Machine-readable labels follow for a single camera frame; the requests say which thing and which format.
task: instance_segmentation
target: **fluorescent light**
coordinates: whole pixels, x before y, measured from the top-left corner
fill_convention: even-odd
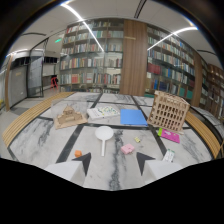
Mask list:
[[[175,31],[175,32],[173,32],[173,33],[171,33],[171,34],[169,34],[168,36],[164,37],[162,40],[158,41],[158,42],[155,43],[154,45],[152,45],[150,48],[147,49],[147,51],[150,50],[150,49],[152,49],[153,47],[155,47],[157,44],[163,42],[163,41],[166,40],[167,38],[171,37],[172,35],[176,35],[176,36],[177,36],[178,33],[182,33],[182,32],[184,32],[184,31],[188,31],[188,30],[197,30],[197,29],[198,29],[197,27],[186,27],[186,28],[177,30],[177,31]]]
[[[89,28],[89,26],[83,21],[84,19],[70,6],[66,5],[66,4],[61,4],[61,6],[63,6],[64,8],[68,9],[70,12],[72,12],[81,22],[83,22],[83,24],[86,26],[86,28],[89,30],[89,32],[91,33],[91,35],[93,36],[93,38],[95,39],[95,41],[97,42],[97,44],[99,45],[100,49],[104,52],[103,48],[101,47],[100,43],[98,42],[98,40],[96,39],[96,37],[94,36],[92,30]]]
[[[6,57],[8,57],[9,55],[14,54],[14,53],[17,53],[17,52],[20,52],[20,51],[27,51],[27,50],[28,50],[28,49],[22,49],[22,50],[14,51],[14,52],[8,54]]]

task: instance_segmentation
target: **pink object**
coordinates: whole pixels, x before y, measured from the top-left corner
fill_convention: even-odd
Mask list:
[[[180,143],[180,137],[179,137],[179,135],[176,134],[176,133],[173,133],[171,131],[167,131],[166,129],[163,129],[162,134],[161,134],[161,137],[166,138],[166,139],[169,139],[169,140],[171,140],[173,142]]]
[[[132,152],[134,150],[134,146],[131,145],[131,144],[127,144],[127,145],[124,145],[121,147],[121,151],[124,153],[124,154],[128,154],[130,152]]]

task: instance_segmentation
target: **wooden building model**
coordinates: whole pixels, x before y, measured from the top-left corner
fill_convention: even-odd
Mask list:
[[[80,112],[76,112],[71,106],[66,106],[63,114],[58,115],[55,119],[55,127],[59,129],[86,122],[87,119]]]

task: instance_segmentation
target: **wooden panel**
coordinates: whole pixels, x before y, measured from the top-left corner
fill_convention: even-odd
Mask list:
[[[142,22],[125,20],[123,69],[121,74],[120,93],[144,96],[147,68],[147,25]]]
[[[195,86],[191,105],[199,107],[201,91],[202,91],[202,64],[201,57],[197,52],[194,52],[194,68],[195,68]]]
[[[195,117],[190,111],[186,116],[186,121],[197,131],[197,133],[203,138],[208,147],[210,148],[214,158],[216,158],[220,151],[220,144],[213,133],[204,125],[197,117]]]
[[[52,100],[65,98],[73,94],[74,92],[63,92],[58,93],[55,96],[52,96],[43,102],[37,104],[36,106],[28,109],[23,114],[21,114],[16,120],[14,120],[8,128],[4,131],[2,134],[3,141],[8,147],[10,143],[13,141],[13,139],[16,137],[16,135],[23,130],[23,128],[28,125],[33,119],[35,119],[37,116],[39,116],[41,113],[43,113],[45,110],[47,110],[51,106]]]
[[[10,55],[10,59],[7,65],[7,71],[6,71],[6,75],[5,75],[5,108],[6,111],[10,110],[9,107],[9,73],[10,73],[10,68],[11,68],[11,64],[12,64],[12,59],[13,59],[13,55]]]

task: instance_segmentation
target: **wooden board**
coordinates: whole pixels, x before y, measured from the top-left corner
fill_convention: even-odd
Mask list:
[[[220,151],[220,144],[210,129],[203,124],[197,117],[195,117],[190,111],[186,116],[186,121],[198,132],[203,138],[208,147],[210,148],[214,158],[216,158]]]
[[[49,109],[51,106],[51,102],[53,100],[68,97],[73,93],[74,92],[58,93],[55,96],[52,96],[44,100],[43,102],[37,104],[36,106],[28,109],[23,114],[21,114],[8,126],[8,128],[2,134],[2,138],[6,147],[8,147],[11,144],[16,135],[21,130],[23,130],[23,128],[26,127],[26,125],[28,125],[33,119],[38,117],[45,110]]]

